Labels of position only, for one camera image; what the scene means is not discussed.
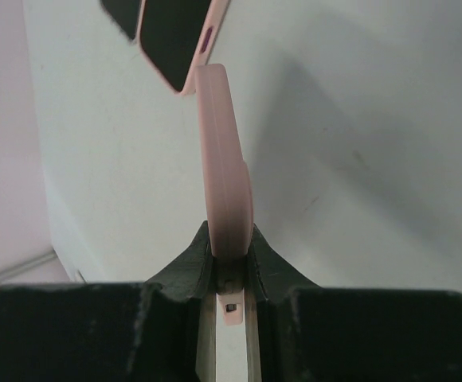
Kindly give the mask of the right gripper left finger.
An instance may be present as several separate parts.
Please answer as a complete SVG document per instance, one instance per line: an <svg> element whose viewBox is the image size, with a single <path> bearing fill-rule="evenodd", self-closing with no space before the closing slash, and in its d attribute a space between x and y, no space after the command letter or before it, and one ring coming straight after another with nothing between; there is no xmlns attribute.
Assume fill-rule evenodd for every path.
<svg viewBox="0 0 462 382"><path fill-rule="evenodd" d="M213 381L206 224L145 282L0 286L0 381Z"/></svg>

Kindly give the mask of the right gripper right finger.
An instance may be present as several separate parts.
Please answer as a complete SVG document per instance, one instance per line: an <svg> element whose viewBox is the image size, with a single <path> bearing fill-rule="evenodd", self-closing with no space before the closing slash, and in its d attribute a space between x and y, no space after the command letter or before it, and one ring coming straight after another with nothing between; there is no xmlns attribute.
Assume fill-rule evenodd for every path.
<svg viewBox="0 0 462 382"><path fill-rule="evenodd" d="M245 286L251 381L462 381L462 294L321 287L259 231Z"/></svg>

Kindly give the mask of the pink phone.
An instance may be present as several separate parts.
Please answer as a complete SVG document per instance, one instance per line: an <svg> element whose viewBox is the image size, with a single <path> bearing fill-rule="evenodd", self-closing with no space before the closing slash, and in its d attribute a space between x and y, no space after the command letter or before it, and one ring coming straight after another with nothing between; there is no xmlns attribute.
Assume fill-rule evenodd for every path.
<svg viewBox="0 0 462 382"><path fill-rule="evenodd" d="M228 6L228 0L141 2L139 47L173 92L194 93L194 71L207 63Z"/></svg>
<svg viewBox="0 0 462 382"><path fill-rule="evenodd" d="M195 71L202 171L216 293L226 325L243 322L245 257L253 233L253 197L222 64Z"/></svg>

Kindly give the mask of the dark blue phone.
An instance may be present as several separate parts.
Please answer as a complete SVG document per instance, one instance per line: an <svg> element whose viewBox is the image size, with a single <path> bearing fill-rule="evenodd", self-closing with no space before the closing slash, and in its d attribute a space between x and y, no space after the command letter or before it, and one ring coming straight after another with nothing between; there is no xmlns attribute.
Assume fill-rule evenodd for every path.
<svg viewBox="0 0 462 382"><path fill-rule="evenodd" d="M136 39L142 0L100 0L104 12L129 41Z"/></svg>

